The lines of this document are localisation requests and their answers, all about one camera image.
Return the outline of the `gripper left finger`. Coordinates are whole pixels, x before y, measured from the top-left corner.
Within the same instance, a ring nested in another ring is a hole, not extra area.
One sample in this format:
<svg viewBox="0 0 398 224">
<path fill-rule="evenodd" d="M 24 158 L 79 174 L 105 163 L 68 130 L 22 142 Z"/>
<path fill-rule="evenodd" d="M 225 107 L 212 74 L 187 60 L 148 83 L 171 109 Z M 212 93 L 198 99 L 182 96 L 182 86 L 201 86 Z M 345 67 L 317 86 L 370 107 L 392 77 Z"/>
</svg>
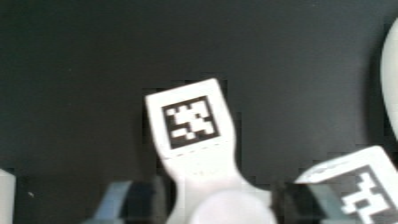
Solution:
<svg viewBox="0 0 398 224">
<path fill-rule="evenodd" d="M 162 180 L 113 182 L 93 217 L 82 224 L 166 224 L 168 199 Z"/>
</svg>

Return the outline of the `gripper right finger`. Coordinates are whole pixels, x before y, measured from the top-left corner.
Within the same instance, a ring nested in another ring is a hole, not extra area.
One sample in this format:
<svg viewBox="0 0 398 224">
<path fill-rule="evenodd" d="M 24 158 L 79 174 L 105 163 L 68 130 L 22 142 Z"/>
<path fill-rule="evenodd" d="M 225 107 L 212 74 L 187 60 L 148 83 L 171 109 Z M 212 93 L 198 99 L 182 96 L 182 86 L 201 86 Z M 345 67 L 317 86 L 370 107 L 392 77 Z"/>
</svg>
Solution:
<svg viewBox="0 0 398 224">
<path fill-rule="evenodd" d="M 345 224 L 338 195 L 328 184 L 287 183 L 278 195 L 281 224 Z"/>
</svg>

